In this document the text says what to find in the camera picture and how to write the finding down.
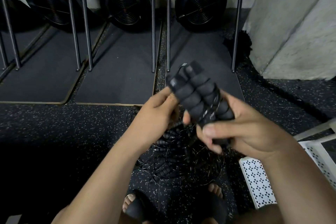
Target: black slide sandal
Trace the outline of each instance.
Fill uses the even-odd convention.
[[[149,204],[147,197],[138,190],[129,191],[127,195],[129,194],[134,194],[135,199],[128,205],[125,214],[140,222],[148,220]]]
[[[218,224],[225,224],[228,216],[228,206],[225,199],[218,197],[215,193],[208,190],[203,191],[197,200],[198,219],[201,223],[207,218],[214,218]]]

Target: hand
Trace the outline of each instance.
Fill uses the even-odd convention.
[[[262,160],[283,150],[287,147],[287,142],[295,141],[290,134],[248,104],[222,90],[221,94],[228,101],[235,119],[207,124],[203,130],[197,126],[198,138],[210,150],[221,154],[221,147],[213,144],[212,139],[232,138],[233,149],[251,158]],[[190,123],[190,115],[187,111],[184,113],[183,122]]]
[[[132,138],[134,145],[138,145],[143,152],[146,151],[163,135],[169,122],[178,119],[178,103],[170,89],[164,88],[143,105],[124,135]]]

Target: white plastic crate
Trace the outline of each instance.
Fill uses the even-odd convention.
[[[299,142],[306,153],[314,160],[329,183],[336,190],[336,164],[330,158],[319,140]],[[276,203],[270,181],[261,162],[254,158],[241,158],[240,167],[256,209]]]

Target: metal pole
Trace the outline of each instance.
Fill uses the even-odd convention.
[[[9,31],[9,34],[10,34],[10,38],[12,40],[16,69],[18,70],[21,67],[20,57],[19,57],[19,49],[18,49],[18,44],[17,44],[16,39],[15,39],[15,35],[13,33],[13,29],[12,29],[12,25],[11,25],[11,19],[9,17],[9,13],[8,13],[7,1],[2,0],[2,5],[3,5],[3,10],[5,12],[8,31]]]
[[[155,0],[152,0],[152,73],[155,72]]]
[[[167,72],[170,71],[170,8],[171,0],[167,0]]]
[[[81,69],[81,58],[79,56],[78,37],[77,37],[77,32],[76,32],[76,25],[75,25],[75,17],[74,17],[74,9],[73,9],[73,6],[72,6],[72,0],[68,0],[68,2],[69,2],[69,10],[70,10],[73,40],[75,42],[77,72],[78,72]]]
[[[234,43],[233,43],[233,55],[232,55],[232,62],[231,62],[231,70],[233,73],[236,72],[236,56],[237,56],[237,44],[238,44],[238,25],[240,14],[242,12],[242,3],[243,0],[238,0],[237,4],[237,15],[236,15],[236,30],[234,31]]]
[[[8,61],[6,57],[5,47],[3,45],[3,39],[2,39],[1,32],[0,32],[0,53],[1,53],[2,62],[3,62],[3,70],[5,70],[8,67]]]
[[[90,31],[89,31],[89,24],[87,22],[87,5],[86,0],[83,1],[83,15],[84,15],[84,23],[85,23],[85,34],[86,34],[86,41],[87,41],[87,51],[89,56],[89,72],[92,71],[92,51],[91,51],[91,39],[90,39]]]

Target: concrete pillar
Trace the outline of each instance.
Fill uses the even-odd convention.
[[[265,78],[336,75],[336,0],[256,0],[244,28]]]

